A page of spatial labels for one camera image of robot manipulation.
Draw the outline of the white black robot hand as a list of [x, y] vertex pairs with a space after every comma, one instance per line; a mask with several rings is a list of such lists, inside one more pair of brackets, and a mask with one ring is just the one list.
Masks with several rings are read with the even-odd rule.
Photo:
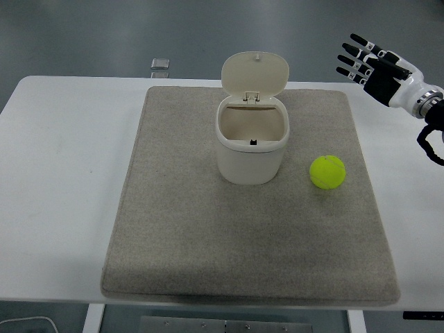
[[417, 104], [432, 90], [419, 69], [357, 34], [351, 34], [350, 38], [358, 45], [342, 44], [347, 54], [338, 56], [344, 65], [336, 71], [361, 85], [368, 95], [385, 106], [404, 108], [410, 113], [417, 110]]

